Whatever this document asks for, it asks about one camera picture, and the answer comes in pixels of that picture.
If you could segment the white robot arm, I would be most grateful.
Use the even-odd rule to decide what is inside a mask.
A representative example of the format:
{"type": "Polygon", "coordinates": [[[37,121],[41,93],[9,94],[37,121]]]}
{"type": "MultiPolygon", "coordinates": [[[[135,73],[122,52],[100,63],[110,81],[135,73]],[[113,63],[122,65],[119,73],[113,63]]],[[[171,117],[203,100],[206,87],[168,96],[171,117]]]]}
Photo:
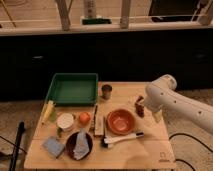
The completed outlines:
{"type": "Polygon", "coordinates": [[[213,135],[213,106],[176,93],[176,87],[176,79],[169,74],[148,83],[144,106],[153,114],[163,107],[176,111],[213,135]]]}

